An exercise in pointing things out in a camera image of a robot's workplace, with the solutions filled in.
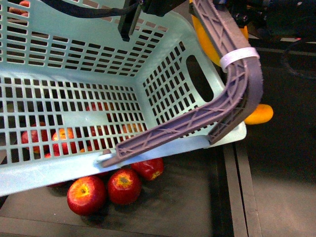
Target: white cable tie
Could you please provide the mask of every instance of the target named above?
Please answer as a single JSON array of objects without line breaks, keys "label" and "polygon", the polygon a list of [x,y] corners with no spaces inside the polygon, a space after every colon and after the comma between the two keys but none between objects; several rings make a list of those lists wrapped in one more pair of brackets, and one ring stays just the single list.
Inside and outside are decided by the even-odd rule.
[{"label": "white cable tie", "polygon": [[247,48],[236,49],[232,52],[225,54],[219,62],[221,64],[223,72],[226,73],[227,72],[226,68],[228,65],[230,65],[231,63],[239,59],[249,58],[249,57],[256,57],[260,59],[260,56],[254,47],[247,47]]}]

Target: apple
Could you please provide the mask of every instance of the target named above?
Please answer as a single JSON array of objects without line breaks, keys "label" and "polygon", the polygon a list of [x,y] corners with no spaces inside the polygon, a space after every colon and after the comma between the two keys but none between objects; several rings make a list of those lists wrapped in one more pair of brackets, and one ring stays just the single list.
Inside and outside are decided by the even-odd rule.
[{"label": "apple", "polygon": [[[67,134],[68,134],[68,139],[74,139],[75,138],[75,135],[74,135],[74,132],[73,132],[72,128],[67,128]],[[60,139],[61,140],[67,140],[65,129],[60,128],[59,129],[59,135],[60,135]],[[53,141],[58,141],[57,132],[54,133],[54,135],[52,137],[52,140]],[[63,154],[67,155],[69,153],[67,143],[66,142],[62,143],[61,146],[62,146]],[[83,142],[79,142],[79,147],[83,147]],[[59,145],[57,143],[53,144],[53,149],[54,149],[54,153],[59,153]],[[72,153],[76,153],[77,152],[75,142],[70,142],[70,149],[71,149]]]},{"label": "apple", "polygon": [[132,132],[142,132],[143,128],[140,123],[124,124],[122,133],[132,133]]},{"label": "apple", "polygon": [[[30,2],[29,1],[21,1],[19,3],[19,5],[30,7]],[[10,7],[9,8],[9,12],[14,13],[14,14],[18,14],[18,15],[22,15],[22,16],[29,16],[29,13],[27,11],[24,11],[24,10],[21,10],[21,9],[17,9],[17,8],[14,8],[14,7]]]},{"label": "apple", "polygon": [[96,176],[77,179],[69,188],[67,203],[77,215],[87,216],[98,211],[107,197],[103,181]]},{"label": "apple", "polygon": [[[39,122],[39,125],[40,126],[45,126],[46,124],[44,122]],[[31,127],[36,127],[36,126],[37,126],[36,123],[31,125]],[[41,140],[43,142],[47,142],[48,141],[47,131],[43,129],[43,130],[40,131],[40,134],[41,134]],[[32,142],[39,142],[39,135],[38,135],[37,130],[31,130],[31,138],[32,138]],[[28,137],[28,132],[27,131],[22,133],[21,141],[22,141],[22,144],[29,143],[29,137]],[[49,149],[49,146],[48,145],[44,145],[43,149],[44,149],[44,152],[45,152],[45,151],[47,151]],[[34,153],[40,153],[40,147],[39,146],[33,147],[33,152]]]},{"label": "apple", "polygon": [[89,151],[89,152],[92,152],[92,151],[93,151],[93,149],[92,149],[91,146],[88,146],[87,148],[88,148],[88,151]]},{"label": "apple", "polygon": [[[45,158],[51,158],[51,153],[47,153],[45,154],[44,156]],[[51,185],[48,185],[48,187],[50,188],[56,188],[56,187],[61,187],[63,185],[65,185],[67,182],[61,182],[61,183],[57,183],[57,184],[51,184]]]},{"label": "apple", "polygon": [[[108,103],[104,102],[103,105],[104,105],[104,110],[105,110],[105,111],[108,111],[108,110],[109,110],[109,105],[110,105],[110,109],[111,109],[112,111],[114,111],[114,105],[113,105],[113,103],[110,102],[109,105],[108,105]],[[92,111],[97,111],[97,106],[98,106],[98,110],[99,110],[99,111],[103,111],[102,103],[101,103],[101,102],[98,102],[98,103],[92,102],[92,103],[91,103],[91,109],[90,109],[89,106],[87,106],[87,107],[85,108],[85,110],[86,110],[86,111],[90,111],[90,110],[92,110]],[[107,117],[108,117],[109,122],[112,122],[111,115],[110,115],[110,114],[107,114]]]},{"label": "apple", "polygon": [[137,200],[142,189],[142,182],[137,173],[129,168],[121,168],[114,173],[108,182],[111,202],[127,205]]},{"label": "apple", "polygon": [[156,158],[133,163],[130,167],[147,181],[156,179],[163,173],[163,159]]},{"label": "apple", "polygon": [[[109,130],[108,130],[108,127],[107,126],[104,126],[104,131],[106,134],[109,134]],[[95,131],[95,128],[93,126],[90,127],[90,130],[91,130],[91,135],[92,137],[96,137],[96,136],[103,136],[103,131],[102,131],[102,128],[101,126],[97,126],[97,131]],[[105,140],[104,138],[101,138],[100,139],[101,141],[101,146],[102,146],[102,149],[106,149],[106,145],[105,145]],[[100,150],[100,147],[99,147],[99,143],[98,143],[98,140],[97,139],[94,139],[93,140],[93,144],[94,144],[94,147],[96,150]]]}]

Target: basket handle hole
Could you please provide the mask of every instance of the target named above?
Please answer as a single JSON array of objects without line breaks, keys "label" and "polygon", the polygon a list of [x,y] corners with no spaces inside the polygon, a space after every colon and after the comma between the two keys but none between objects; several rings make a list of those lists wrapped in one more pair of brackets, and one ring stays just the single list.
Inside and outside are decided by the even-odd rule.
[{"label": "basket handle hole", "polygon": [[205,102],[210,102],[214,98],[214,93],[195,56],[190,55],[186,64],[193,86]]}]

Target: light blue basket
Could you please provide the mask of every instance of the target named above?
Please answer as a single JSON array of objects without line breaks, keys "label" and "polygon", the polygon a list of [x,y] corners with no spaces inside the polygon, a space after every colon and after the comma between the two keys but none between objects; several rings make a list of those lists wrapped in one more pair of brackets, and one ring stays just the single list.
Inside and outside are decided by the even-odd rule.
[{"label": "light blue basket", "polygon": [[[39,0],[30,2],[27,8],[0,0],[0,196],[103,172],[106,169],[93,162],[102,152],[95,152],[93,140],[115,152],[118,142],[205,104],[189,76],[190,55],[200,64],[214,97],[224,89],[193,28],[174,12],[162,18],[142,13],[130,42],[124,42],[119,17],[79,19]],[[118,0],[68,2],[123,7]],[[29,17],[9,13],[9,7],[24,9]],[[86,111],[97,102],[102,102],[101,111]],[[40,121],[46,125],[31,127]],[[123,133],[127,124],[141,128]],[[102,135],[93,136],[91,127],[100,127]],[[180,140],[206,135],[211,127]],[[51,137],[59,128],[80,134],[67,140],[68,145],[75,142],[77,151],[81,144],[85,150],[91,144],[94,151],[45,159],[43,145],[53,150],[56,142]],[[48,131],[48,141],[22,144],[24,131],[42,129]],[[215,145],[245,136],[242,123]],[[33,153],[36,146],[39,154]],[[192,144],[190,150],[200,146]],[[183,152],[173,149],[173,154]]]}]

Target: black cable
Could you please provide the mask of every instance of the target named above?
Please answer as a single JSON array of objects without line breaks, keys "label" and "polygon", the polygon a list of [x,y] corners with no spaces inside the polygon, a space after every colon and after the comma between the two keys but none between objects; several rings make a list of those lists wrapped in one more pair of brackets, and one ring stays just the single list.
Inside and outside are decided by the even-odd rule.
[{"label": "black cable", "polygon": [[65,13],[67,15],[78,17],[78,18],[102,18],[109,16],[122,16],[127,13],[135,10],[138,6],[138,3],[119,9],[119,8],[110,8],[110,9],[93,9],[87,7],[77,6],[62,0],[41,0],[50,7],[54,8],[57,11]]},{"label": "black cable", "polygon": [[293,43],[284,51],[284,53],[282,54],[282,56],[281,56],[281,63],[282,63],[282,65],[287,69],[287,71],[288,71],[290,74],[292,74],[292,75],[294,75],[294,76],[296,76],[296,77],[299,77],[299,78],[302,78],[302,79],[316,80],[316,77],[306,76],[306,75],[304,75],[304,74],[302,74],[302,73],[299,73],[299,72],[297,72],[296,70],[294,70],[294,69],[290,66],[290,64],[288,63],[288,58],[287,58],[287,56],[288,56],[288,54],[289,54],[289,52],[290,52],[290,50],[291,50],[292,47],[294,47],[294,46],[296,46],[296,45],[298,45],[298,44],[301,44],[301,43],[308,43],[308,42],[311,42],[311,41],[312,41],[312,40],[309,39],[309,38],[304,38],[304,39],[300,39],[300,40],[298,40],[298,41],[293,42]]}]

